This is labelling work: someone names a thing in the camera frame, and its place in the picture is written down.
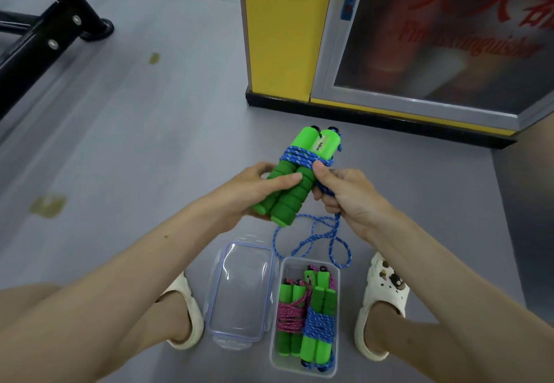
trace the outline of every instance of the silver door frame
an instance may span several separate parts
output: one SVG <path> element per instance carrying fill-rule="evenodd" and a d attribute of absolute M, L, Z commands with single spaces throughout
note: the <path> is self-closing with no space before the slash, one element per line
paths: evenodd
<path fill-rule="evenodd" d="M 344 0 L 329 0 L 325 29 L 323 30 L 312 85 L 312 98 L 515 131 L 520 131 L 532 125 L 554 111 L 554 91 L 538 100 L 519 115 L 515 115 L 335 86 L 338 67 L 350 35 L 350 28 L 356 16 L 359 1 L 356 0 L 352 19 L 344 21 L 340 19 Z"/>

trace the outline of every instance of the white crocs shoe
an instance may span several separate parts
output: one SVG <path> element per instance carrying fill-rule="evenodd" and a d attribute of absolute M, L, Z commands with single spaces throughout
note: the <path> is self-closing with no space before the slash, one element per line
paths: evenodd
<path fill-rule="evenodd" d="M 184 273 L 180 274 L 175 279 L 175 281 L 173 281 L 171 285 L 162 293 L 162 295 L 170 291 L 179 292 L 187 302 L 188 315 L 190 317 L 190 323 L 192 324 L 192 330 L 190 332 L 190 337 L 185 342 L 181 344 L 178 344 L 172 340 L 168 340 L 168 342 L 175 349 L 188 349 L 200 340 L 200 337 L 204 332 L 204 318 L 202 317 L 202 312 L 198 308 L 198 303 L 192 296 L 190 286 L 188 285 L 188 280 L 184 276 Z"/>
<path fill-rule="evenodd" d="M 392 275 L 394 275 L 393 279 L 397 279 L 395 283 L 391 280 Z M 356 329 L 354 330 L 356 346 L 364 357 L 373 361 L 383 361 L 388 355 L 388 352 L 376 354 L 370 351 L 364 342 L 364 328 L 366 327 L 367 315 L 373 304 L 376 302 L 389 302 L 398 309 L 402 317 L 406 317 L 405 306 L 409 292 L 410 288 L 398 275 L 394 274 L 394 270 L 383 259 L 383 256 L 379 252 L 375 253 L 375 256 L 371 259 L 371 266 L 367 271 L 367 287 L 364 292 L 364 301 L 358 313 Z"/>

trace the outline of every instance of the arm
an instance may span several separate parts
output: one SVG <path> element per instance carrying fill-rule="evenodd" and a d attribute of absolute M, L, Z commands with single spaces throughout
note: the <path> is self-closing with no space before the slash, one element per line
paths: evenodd
<path fill-rule="evenodd" d="M 554 376 L 554 330 L 457 259 L 400 211 L 357 170 L 314 172 L 335 198 L 314 191 L 328 212 L 341 212 L 412 288 L 494 382 L 544 382 Z"/>
<path fill-rule="evenodd" d="M 91 381 L 119 341 L 174 278 L 248 207 L 297 175 L 261 180 L 260 163 L 141 237 L 92 273 L 45 299 L 0 333 L 0 381 Z"/>

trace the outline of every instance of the black metal frame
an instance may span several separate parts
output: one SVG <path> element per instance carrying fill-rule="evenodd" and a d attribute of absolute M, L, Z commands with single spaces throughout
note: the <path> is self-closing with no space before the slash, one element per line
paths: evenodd
<path fill-rule="evenodd" d="M 0 55 L 0 119 L 75 41 L 103 40 L 114 25 L 87 0 L 56 0 L 40 15 L 0 11 L 0 31 L 21 37 Z"/>
<path fill-rule="evenodd" d="M 431 122 L 403 119 L 401 117 L 380 115 L 362 110 L 345 109 L 343 107 L 325 106 L 279 97 L 271 97 L 246 90 L 246 102 L 249 106 L 264 109 L 278 110 L 297 115 L 320 117 L 333 121 L 352 124 L 380 127 L 393 131 L 406 132 L 447 141 L 468 143 L 480 147 L 501 150 L 517 142 L 510 136 L 487 134 L 485 132 L 470 131 L 459 127 L 439 125 Z"/>

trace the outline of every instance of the coiled blue rope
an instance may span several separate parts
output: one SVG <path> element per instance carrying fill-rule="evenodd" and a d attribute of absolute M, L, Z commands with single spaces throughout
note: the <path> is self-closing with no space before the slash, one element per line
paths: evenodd
<path fill-rule="evenodd" d="M 311 307 L 308 307 L 308 315 L 302 333 L 313 339 L 319 339 L 328 344 L 333 343 L 335 338 L 335 317 L 326 314 L 316 313 Z M 319 371 L 326 371 L 335 364 L 335 355 L 331 351 L 331 358 L 325 364 L 302 363 L 303 366 L 311 369 L 317 367 Z"/>
<path fill-rule="evenodd" d="M 340 145 L 338 147 L 338 150 L 342 151 L 342 147 Z M 307 169 L 312 169 L 314 162 L 317 160 L 321 161 L 327 167 L 331 167 L 334 163 L 333 157 L 331 157 L 330 160 L 324 160 L 319 155 L 311 151 L 305 150 L 304 148 L 300 148 L 296 146 L 288 147 L 285 150 L 285 153 L 281 156 L 280 160 L 289 161 L 289 162 L 301 165 L 303 167 L 306 167 Z M 323 193 L 326 193 L 327 195 L 335 196 L 335 194 L 329 188 L 319 183 L 318 181 L 316 181 L 316 185 L 319 187 L 319 189 L 321 189 Z M 348 244 L 346 244 L 344 240 L 337 237 L 337 231 L 338 231 L 338 226 L 340 225 L 341 214 L 335 214 L 335 217 L 316 217 L 309 214 L 296 214 L 296 217 L 311 218 L 314 220 L 314 223 L 312 224 L 310 236 L 306 240 L 303 240 L 300 242 L 298 247 L 291 252 L 290 254 L 291 256 L 295 256 L 301 250 L 302 247 L 304 247 L 306 244 L 309 243 L 310 246 L 308 247 L 308 250 L 306 251 L 306 253 L 300 256 L 301 258 L 305 258 L 306 256 L 308 256 L 308 254 L 311 252 L 312 248 L 314 247 L 315 240 L 319 240 L 321 238 L 328 238 L 329 239 L 329 259 L 331 260 L 333 265 L 335 265 L 337 268 L 346 268 L 350 266 L 350 264 L 352 263 L 352 253 L 350 252 L 350 248 L 348 247 Z M 326 222 L 326 220 L 334 220 L 334 223 L 330 224 Z M 331 230 L 324 234 L 314 234 L 315 225 L 318 222 L 324 225 L 327 225 L 328 227 L 331 228 Z M 284 257 L 277 251 L 277 246 L 275 245 L 275 241 L 277 239 L 277 233 L 279 232 L 280 229 L 281 227 L 277 227 L 275 229 L 275 232 L 273 233 L 273 251 L 275 252 L 275 255 L 279 259 L 284 259 Z M 335 241 L 341 243 L 346 249 L 346 253 L 348 254 L 348 261 L 345 264 L 337 263 L 335 260 L 335 257 L 333 256 L 333 246 Z"/>

